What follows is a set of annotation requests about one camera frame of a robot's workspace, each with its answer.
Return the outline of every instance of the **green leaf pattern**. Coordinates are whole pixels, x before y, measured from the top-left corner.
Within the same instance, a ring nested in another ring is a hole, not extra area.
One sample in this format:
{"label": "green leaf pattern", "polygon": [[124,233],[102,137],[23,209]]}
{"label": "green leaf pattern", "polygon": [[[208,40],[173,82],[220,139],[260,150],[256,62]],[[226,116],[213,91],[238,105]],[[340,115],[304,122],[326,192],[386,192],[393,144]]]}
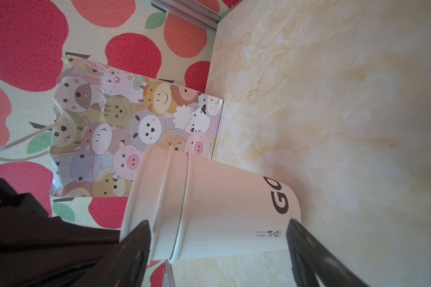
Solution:
{"label": "green leaf pattern", "polygon": [[27,154],[40,152],[51,145],[51,135],[50,131],[34,137],[27,146]]}
{"label": "green leaf pattern", "polygon": [[67,204],[53,203],[53,212],[64,221],[75,221],[75,213]]}
{"label": "green leaf pattern", "polygon": [[159,26],[163,25],[166,20],[166,13],[163,12],[155,12],[148,16],[147,21],[145,22],[145,29],[155,29]]}

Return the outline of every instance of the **paper bag handle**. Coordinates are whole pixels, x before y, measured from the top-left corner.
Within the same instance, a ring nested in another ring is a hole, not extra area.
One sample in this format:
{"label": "paper bag handle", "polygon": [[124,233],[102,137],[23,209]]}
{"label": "paper bag handle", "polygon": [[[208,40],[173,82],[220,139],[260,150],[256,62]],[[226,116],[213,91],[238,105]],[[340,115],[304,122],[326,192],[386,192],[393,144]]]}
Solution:
{"label": "paper bag handle", "polygon": [[[12,141],[10,143],[7,143],[4,146],[1,146],[0,147],[0,152],[9,149],[12,146],[18,145],[18,144],[22,143],[23,141],[27,141],[28,139],[33,138],[34,136],[39,135],[39,134],[45,132],[46,130],[52,129],[53,127],[55,127],[59,123],[59,121],[64,118],[66,112],[59,105],[59,103],[56,100],[53,99],[53,101],[57,105],[57,107],[59,108],[59,110],[61,111],[61,115],[59,116],[59,118],[57,119],[57,121],[55,123],[53,123],[53,124],[51,124],[49,126],[46,126],[46,127],[42,128],[42,129],[39,129],[39,130],[37,130],[36,132],[34,132],[34,133],[30,134],[30,135],[26,135],[26,136],[24,136],[24,137],[22,137],[22,138],[20,138],[20,139],[18,139],[16,141]],[[39,158],[39,157],[44,156],[44,155],[49,154],[49,153],[50,153],[49,151],[40,152],[39,154],[30,156],[30,157],[27,157],[27,158],[14,158],[13,159],[13,158],[1,158],[0,157],[0,161],[1,162],[9,162],[9,163],[19,163],[19,162],[23,162],[25,160],[29,160],[29,159],[33,159],[33,158]]]}

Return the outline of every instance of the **gift bag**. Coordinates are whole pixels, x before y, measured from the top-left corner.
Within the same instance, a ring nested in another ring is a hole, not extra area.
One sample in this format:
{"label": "gift bag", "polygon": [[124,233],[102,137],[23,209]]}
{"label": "gift bag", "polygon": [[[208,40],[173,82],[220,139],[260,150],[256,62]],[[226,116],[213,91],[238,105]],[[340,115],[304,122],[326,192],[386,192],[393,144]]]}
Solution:
{"label": "gift bag", "polygon": [[128,196],[147,145],[211,158],[221,99],[73,55],[62,60],[52,196]]}

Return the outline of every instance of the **black text on cup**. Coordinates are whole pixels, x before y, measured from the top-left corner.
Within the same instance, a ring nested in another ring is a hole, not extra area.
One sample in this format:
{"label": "black text on cup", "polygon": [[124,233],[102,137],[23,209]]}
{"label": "black text on cup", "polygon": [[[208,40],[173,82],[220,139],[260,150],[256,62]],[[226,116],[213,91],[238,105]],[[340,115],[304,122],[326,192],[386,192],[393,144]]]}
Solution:
{"label": "black text on cup", "polygon": [[[281,184],[279,184],[279,182],[275,181],[274,179],[271,179],[269,177],[264,176],[263,179],[268,183],[268,185],[276,190],[281,190]],[[276,183],[276,185],[271,184],[270,181],[274,181]],[[278,200],[279,202],[283,202],[284,199],[284,207],[280,207],[277,203],[276,200],[274,198],[274,192],[271,192],[272,194],[272,201],[273,201],[273,205],[274,205],[274,209],[276,209],[276,211],[278,211],[279,213],[281,213],[282,215],[285,214],[287,212],[287,210],[289,209],[289,203],[287,202],[287,197],[284,193],[282,192],[276,192],[278,194]]]}

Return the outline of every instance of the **beige marble table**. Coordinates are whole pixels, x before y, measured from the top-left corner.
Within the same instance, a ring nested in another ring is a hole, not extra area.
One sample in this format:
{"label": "beige marble table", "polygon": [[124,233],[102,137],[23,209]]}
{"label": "beige marble table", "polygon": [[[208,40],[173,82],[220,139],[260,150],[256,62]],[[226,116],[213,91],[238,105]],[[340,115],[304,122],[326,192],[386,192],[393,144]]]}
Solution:
{"label": "beige marble table", "polygon": [[[219,24],[213,159],[288,184],[371,286],[431,286],[431,1],[245,0]],[[292,286],[286,250],[178,261],[186,286]]]}

